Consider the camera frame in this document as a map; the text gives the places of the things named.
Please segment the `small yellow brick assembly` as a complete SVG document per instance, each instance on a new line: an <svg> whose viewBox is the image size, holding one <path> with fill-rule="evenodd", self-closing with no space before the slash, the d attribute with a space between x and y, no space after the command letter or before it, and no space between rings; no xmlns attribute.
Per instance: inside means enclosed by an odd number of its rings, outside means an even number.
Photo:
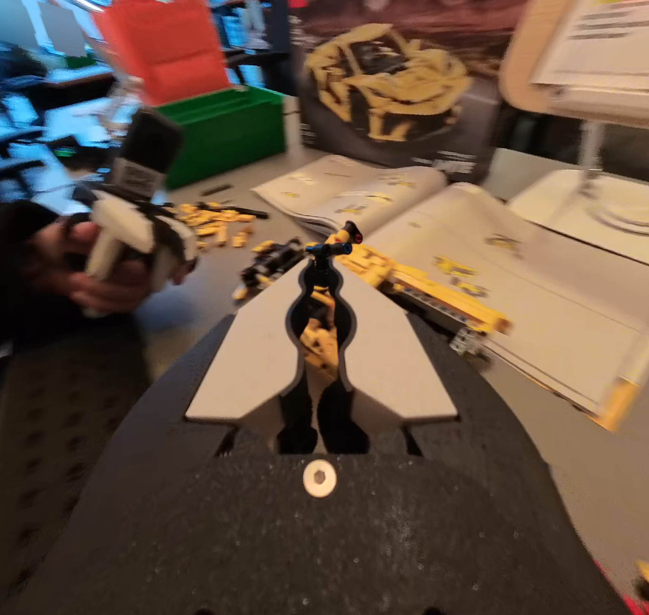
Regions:
<svg viewBox="0 0 649 615"><path fill-rule="evenodd" d="M316 267L316 280L310 296L309 320L300 337L306 362L329 381L337 377L338 343L334 323L336 303L329 286L328 271L331 260L350 255L353 246L361 244L363 236L357 225L346 221L336 233L322 244L308 244L306 253Z"/></svg>

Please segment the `pile of yellow brick pieces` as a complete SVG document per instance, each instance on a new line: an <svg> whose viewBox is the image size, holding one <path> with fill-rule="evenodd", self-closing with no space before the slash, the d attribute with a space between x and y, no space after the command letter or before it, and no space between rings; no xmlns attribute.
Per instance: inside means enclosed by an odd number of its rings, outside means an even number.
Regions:
<svg viewBox="0 0 649 615"><path fill-rule="evenodd" d="M181 205L167 202L162 208L196 234L200 250L226 246L244 248L256 224L271 217L266 211L216 202Z"/></svg>

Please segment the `printed instruction sheet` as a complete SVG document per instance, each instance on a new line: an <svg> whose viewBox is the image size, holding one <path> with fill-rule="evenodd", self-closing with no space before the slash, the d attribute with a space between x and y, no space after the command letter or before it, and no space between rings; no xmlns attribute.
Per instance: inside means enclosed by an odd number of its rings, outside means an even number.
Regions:
<svg viewBox="0 0 649 615"><path fill-rule="evenodd" d="M576 0L531 81L647 91L648 0Z"/></svg>

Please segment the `toy car set box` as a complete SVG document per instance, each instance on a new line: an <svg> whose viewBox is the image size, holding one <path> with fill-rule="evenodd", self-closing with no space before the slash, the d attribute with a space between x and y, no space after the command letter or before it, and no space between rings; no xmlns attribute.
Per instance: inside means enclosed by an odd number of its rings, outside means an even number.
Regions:
<svg viewBox="0 0 649 615"><path fill-rule="evenodd" d="M529 0L287 0L302 145L479 183Z"/></svg>

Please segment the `black studded mat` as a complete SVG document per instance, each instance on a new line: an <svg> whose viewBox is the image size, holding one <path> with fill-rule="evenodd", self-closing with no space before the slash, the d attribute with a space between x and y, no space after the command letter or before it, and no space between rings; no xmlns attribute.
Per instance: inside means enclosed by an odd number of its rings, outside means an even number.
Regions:
<svg viewBox="0 0 649 615"><path fill-rule="evenodd" d="M1 607L67 528L107 442L150 385L133 317L36 324L1 364Z"/></svg>

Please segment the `person's left hand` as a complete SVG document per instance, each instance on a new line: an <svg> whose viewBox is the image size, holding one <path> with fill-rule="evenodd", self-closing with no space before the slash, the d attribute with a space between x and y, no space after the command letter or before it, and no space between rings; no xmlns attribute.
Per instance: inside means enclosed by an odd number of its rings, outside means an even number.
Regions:
<svg viewBox="0 0 649 615"><path fill-rule="evenodd" d="M28 241L27 280L38 290L67 297L101 315L134 311L154 294L152 273L141 260L118 263L105 280L70 265L73 258L90 254L98 236L99 227L90 221L68 228L59 218L45 226Z"/></svg>

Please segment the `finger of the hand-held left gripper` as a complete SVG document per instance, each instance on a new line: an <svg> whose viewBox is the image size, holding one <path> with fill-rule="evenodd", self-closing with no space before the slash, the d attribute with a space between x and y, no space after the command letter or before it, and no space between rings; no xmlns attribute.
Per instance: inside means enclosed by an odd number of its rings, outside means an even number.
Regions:
<svg viewBox="0 0 649 615"><path fill-rule="evenodd" d="M160 207L119 196L96 196L91 219L99 234L86 262L86 275L99 281L111 277L127 249L134 250L150 271L156 267L157 238L153 218Z"/></svg>
<svg viewBox="0 0 649 615"><path fill-rule="evenodd" d="M161 291L184 266L197 263L199 246L195 231L170 216L155 216L152 222L151 289Z"/></svg>

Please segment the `open instruction booklet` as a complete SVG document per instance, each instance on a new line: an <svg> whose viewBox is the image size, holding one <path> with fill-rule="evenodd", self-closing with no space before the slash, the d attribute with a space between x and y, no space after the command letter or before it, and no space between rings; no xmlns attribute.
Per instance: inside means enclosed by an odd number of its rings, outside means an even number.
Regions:
<svg viewBox="0 0 649 615"><path fill-rule="evenodd" d="M648 381L648 266L533 225L433 168L325 156L253 191L328 237L370 246L444 286L463 277L512 323L483 349L616 428Z"/></svg>

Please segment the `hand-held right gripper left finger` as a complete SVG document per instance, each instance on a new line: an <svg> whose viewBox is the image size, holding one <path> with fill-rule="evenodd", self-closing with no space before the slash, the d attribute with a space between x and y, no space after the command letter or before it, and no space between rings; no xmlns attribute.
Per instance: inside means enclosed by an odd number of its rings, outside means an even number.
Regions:
<svg viewBox="0 0 649 615"><path fill-rule="evenodd" d="M279 453L312 453L318 434L291 310L304 299L301 261L233 315L186 419L246 429Z"/></svg>

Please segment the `yellow toy brick car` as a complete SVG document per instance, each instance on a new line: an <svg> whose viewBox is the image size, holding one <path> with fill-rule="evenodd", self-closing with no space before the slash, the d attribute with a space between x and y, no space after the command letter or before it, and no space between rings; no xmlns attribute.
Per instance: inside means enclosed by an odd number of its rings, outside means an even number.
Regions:
<svg viewBox="0 0 649 615"><path fill-rule="evenodd" d="M374 289L450 333L450 347L460 356L476 356L494 333L508 335L511 321L466 293L472 287L463 277L452 278L456 285L444 286L429 279L421 270L399 264L373 247L360 243L344 228L327 238L327 244L347 242L348 254L337 260ZM316 242L303 244L292 238L285 244L266 240L253 248L253 262L240 273L240 284L232 299L241 303L271 286L297 263L313 255Z"/></svg>

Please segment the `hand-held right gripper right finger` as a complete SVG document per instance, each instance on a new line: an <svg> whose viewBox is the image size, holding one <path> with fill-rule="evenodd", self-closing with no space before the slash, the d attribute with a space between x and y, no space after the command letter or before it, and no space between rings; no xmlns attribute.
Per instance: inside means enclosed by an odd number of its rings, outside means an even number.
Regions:
<svg viewBox="0 0 649 615"><path fill-rule="evenodd" d="M322 393L330 453L367 453L372 441L459 416L408 313L340 261L332 261L337 379Z"/></svg>

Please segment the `orange plastic carry case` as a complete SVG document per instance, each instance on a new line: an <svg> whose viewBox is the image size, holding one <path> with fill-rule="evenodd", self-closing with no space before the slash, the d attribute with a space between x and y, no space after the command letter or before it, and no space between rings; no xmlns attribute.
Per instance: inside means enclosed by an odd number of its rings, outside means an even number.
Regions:
<svg viewBox="0 0 649 615"><path fill-rule="evenodd" d="M112 0L93 18L117 66L142 81L146 105L231 87L206 0Z"/></svg>

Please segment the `grey desk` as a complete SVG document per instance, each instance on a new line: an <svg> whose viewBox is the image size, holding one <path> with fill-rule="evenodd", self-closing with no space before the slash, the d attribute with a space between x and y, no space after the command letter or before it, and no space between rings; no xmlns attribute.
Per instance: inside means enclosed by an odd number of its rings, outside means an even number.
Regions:
<svg viewBox="0 0 649 615"><path fill-rule="evenodd" d="M324 155L301 144L297 99L284 96L283 101L285 153L171 192L170 200L194 202L207 188L231 184L236 204L265 209L250 189ZM575 167L499 148L483 186L509 200L546 174ZM273 217L256 228L255 242L310 236L283 214L265 210ZM248 255L229 246L207 251L186 283L167 286L136 312L154 379L231 311L231 292ZM481 371L483 378L507 402L549 464L588 550L616 588L637 594L635 564L648 561L648 387L618 429L608 431L495 355L491 360Z"/></svg>

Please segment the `green plastic bin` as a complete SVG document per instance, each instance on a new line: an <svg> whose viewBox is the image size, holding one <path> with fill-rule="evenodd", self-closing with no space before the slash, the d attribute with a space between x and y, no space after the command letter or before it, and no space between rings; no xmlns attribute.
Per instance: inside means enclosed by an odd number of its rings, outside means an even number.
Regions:
<svg viewBox="0 0 649 615"><path fill-rule="evenodd" d="M158 107L183 131L183 147L167 174L166 189L285 152L284 101L275 91L231 87Z"/></svg>

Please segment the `wooden display board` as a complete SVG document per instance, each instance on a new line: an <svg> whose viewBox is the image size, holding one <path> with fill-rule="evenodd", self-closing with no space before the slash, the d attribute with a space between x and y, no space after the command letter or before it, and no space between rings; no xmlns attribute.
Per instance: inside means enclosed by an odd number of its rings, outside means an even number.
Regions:
<svg viewBox="0 0 649 615"><path fill-rule="evenodd" d="M531 78L576 0L530 0L500 73L500 90L515 108L555 116L648 128L648 90L558 87Z"/></svg>

